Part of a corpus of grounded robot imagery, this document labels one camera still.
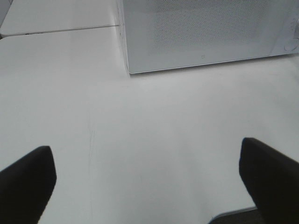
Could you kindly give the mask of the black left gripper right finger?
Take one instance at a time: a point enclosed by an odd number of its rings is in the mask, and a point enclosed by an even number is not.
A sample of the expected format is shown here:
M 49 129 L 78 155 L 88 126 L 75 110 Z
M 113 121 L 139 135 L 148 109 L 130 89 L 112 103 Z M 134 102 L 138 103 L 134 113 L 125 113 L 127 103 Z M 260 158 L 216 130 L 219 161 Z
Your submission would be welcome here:
M 297 224 L 299 163 L 258 139 L 242 140 L 239 175 L 255 207 L 219 214 L 212 224 Z

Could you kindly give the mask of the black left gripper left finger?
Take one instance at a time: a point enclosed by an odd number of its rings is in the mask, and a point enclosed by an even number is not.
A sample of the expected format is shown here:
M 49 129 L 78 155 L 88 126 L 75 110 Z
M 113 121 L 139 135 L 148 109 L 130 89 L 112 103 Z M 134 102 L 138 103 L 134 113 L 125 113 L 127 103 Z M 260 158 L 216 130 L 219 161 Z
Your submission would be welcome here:
M 39 222 L 57 181 L 52 150 L 41 146 L 0 172 L 0 222 Z

